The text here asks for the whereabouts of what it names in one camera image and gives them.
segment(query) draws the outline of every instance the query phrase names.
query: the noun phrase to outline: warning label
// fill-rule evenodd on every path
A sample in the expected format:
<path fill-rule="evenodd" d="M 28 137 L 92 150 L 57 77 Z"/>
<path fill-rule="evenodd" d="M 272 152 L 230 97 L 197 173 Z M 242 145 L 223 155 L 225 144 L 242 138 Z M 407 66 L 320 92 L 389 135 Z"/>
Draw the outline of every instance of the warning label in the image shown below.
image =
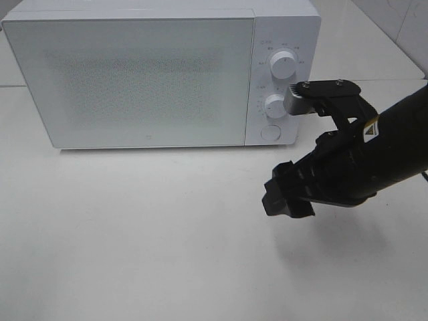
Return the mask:
<path fill-rule="evenodd" d="M 379 116 L 376 116 L 372 120 L 369 120 L 366 126 L 364 126 L 364 129 L 362 130 L 364 142 L 370 142 L 379 135 L 378 120 Z"/>

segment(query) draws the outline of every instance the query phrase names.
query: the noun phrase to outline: microwave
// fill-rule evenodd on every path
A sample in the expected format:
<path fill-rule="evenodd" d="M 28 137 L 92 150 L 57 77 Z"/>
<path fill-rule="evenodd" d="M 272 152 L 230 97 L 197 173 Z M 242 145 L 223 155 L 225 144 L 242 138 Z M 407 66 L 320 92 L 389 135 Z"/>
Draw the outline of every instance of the microwave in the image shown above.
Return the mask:
<path fill-rule="evenodd" d="M 23 0 L 2 21 L 53 147 L 293 144 L 308 0 Z"/>

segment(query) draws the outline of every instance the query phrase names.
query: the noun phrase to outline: white knob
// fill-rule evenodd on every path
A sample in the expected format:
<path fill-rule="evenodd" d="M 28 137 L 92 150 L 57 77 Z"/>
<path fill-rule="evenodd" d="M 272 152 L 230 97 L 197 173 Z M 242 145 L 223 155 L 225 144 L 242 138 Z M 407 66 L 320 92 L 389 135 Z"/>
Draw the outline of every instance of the white knob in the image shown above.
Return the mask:
<path fill-rule="evenodd" d="M 287 112 L 282 102 L 284 101 L 283 95 L 270 95 L 265 101 L 265 112 L 270 118 L 284 117 Z"/>
<path fill-rule="evenodd" d="M 270 70 L 277 79 L 287 79 L 296 72 L 296 55 L 288 50 L 275 53 L 270 58 Z"/>

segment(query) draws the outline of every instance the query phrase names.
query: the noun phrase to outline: table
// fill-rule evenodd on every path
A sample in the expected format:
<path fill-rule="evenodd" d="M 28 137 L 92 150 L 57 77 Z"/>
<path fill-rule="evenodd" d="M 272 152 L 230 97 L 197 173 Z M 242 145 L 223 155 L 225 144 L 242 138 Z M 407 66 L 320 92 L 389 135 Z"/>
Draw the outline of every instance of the table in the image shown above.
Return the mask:
<path fill-rule="evenodd" d="M 312 0 L 322 17 L 310 78 L 422 79 L 423 72 L 351 0 Z M 24 85 L 0 32 L 0 86 Z"/>
<path fill-rule="evenodd" d="M 358 83 L 379 110 L 423 80 Z M 428 185 L 266 217 L 289 147 L 50 146 L 26 88 L 0 88 L 0 320 L 426 320 Z"/>

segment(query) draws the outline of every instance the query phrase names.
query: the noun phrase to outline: microwave control panel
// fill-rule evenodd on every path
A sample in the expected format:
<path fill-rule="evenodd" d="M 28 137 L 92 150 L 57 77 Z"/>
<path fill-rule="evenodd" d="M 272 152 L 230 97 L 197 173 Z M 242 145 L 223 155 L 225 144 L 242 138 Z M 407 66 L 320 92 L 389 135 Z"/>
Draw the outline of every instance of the microwave control panel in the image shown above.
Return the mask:
<path fill-rule="evenodd" d="M 300 117 L 282 102 L 290 84 L 309 78 L 319 28 L 318 16 L 255 19 L 245 145 L 296 141 Z"/>

